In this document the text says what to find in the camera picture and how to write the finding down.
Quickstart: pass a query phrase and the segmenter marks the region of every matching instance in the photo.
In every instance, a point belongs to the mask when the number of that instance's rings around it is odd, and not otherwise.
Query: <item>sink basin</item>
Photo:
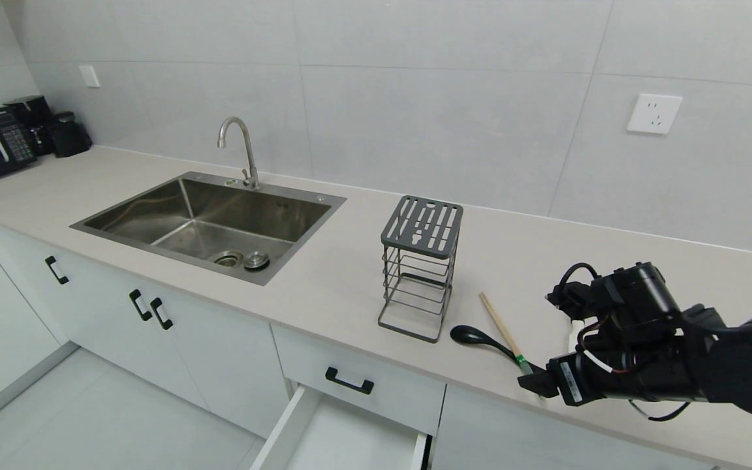
[[[344,200],[188,172],[71,227],[265,285]]]

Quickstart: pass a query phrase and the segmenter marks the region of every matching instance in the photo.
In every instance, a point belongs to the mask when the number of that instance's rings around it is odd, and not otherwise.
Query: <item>black handle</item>
[[[152,307],[153,311],[155,312],[155,318],[158,319],[159,323],[161,323],[162,330],[169,330],[171,326],[173,326],[173,321],[171,319],[162,319],[161,313],[159,313],[159,307],[163,306],[163,302],[160,298],[156,297],[152,302],[149,303],[149,306]]]
[[[129,300],[132,300],[132,304],[135,306],[135,311],[138,312],[138,316],[143,319],[143,321],[148,321],[148,319],[153,318],[152,313],[149,312],[149,310],[141,311],[141,307],[138,307],[137,300],[141,298],[141,291],[138,289],[135,289],[134,291],[129,293]]]
[[[54,274],[54,279],[57,280],[58,283],[61,285],[64,285],[65,283],[69,282],[69,278],[65,276],[57,276],[57,271],[54,270],[54,263],[57,262],[57,259],[53,256],[49,256],[48,258],[45,258],[45,265],[48,266],[48,269],[51,270],[51,274]]]
[[[373,382],[371,381],[364,381],[362,386],[355,386],[354,384],[338,380],[336,378],[336,375],[338,375],[338,369],[336,369],[335,367],[328,367],[326,368],[326,374],[324,374],[324,378],[328,381],[340,384],[340,386],[346,386],[347,388],[352,388],[356,392],[364,393],[364,395],[370,395],[370,392],[373,391]]]

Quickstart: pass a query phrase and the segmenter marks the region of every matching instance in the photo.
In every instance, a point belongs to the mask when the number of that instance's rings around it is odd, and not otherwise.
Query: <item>white countertop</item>
[[[0,179],[0,224],[555,419],[730,469],[752,467],[752,416],[733,405],[695,404],[666,423],[644,420],[624,401],[566,407],[561,398],[539,399],[520,389],[520,370],[499,352],[448,338],[454,325],[471,324],[501,339],[478,300],[478,292],[484,291],[528,359],[544,365],[564,354],[569,321],[544,295],[570,265],[581,261],[601,273],[652,261],[681,307],[715,306],[725,321],[737,325],[752,317],[752,253],[465,206],[454,294],[441,341],[430,345],[376,324],[383,304],[379,235],[399,200],[397,194],[262,175],[266,184],[347,197],[262,287],[69,228],[191,170],[241,177],[238,169],[104,147],[68,159],[45,158]],[[641,406],[651,414],[675,407]]]

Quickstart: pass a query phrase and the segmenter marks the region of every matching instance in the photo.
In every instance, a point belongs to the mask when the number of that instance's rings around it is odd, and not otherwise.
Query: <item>cutting board holder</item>
[[[451,299],[463,208],[403,196],[382,231],[379,326],[436,343]]]

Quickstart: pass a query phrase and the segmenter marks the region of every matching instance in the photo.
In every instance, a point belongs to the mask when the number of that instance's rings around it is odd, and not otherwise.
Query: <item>faucet spout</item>
[[[228,131],[228,126],[232,124],[237,124],[240,126],[240,129],[242,130],[242,138],[245,140],[245,155],[248,157],[248,172],[251,175],[245,178],[243,184],[255,191],[259,190],[260,179],[257,176],[257,165],[254,164],[254,152],[251,151],[251,137],[248,136],[248,127],[245,126],[245,122],[242,119],[236,116],[229,116],[224,121],[222,121],[219,138],[217,139],[217,147],[221,149],[226,148],[225,136]]]

